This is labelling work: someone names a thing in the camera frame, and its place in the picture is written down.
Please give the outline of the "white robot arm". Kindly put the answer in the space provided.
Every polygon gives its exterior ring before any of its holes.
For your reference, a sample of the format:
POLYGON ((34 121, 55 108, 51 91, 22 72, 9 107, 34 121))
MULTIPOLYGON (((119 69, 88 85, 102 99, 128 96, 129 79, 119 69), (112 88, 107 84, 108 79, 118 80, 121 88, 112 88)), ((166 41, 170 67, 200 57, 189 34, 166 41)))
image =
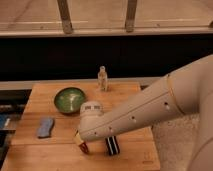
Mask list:
POLYGON ((199 131, 187 171, 213 171, 213 54, 174 70, 104 114, 80 116, 86 142, 198 114, 199 131))

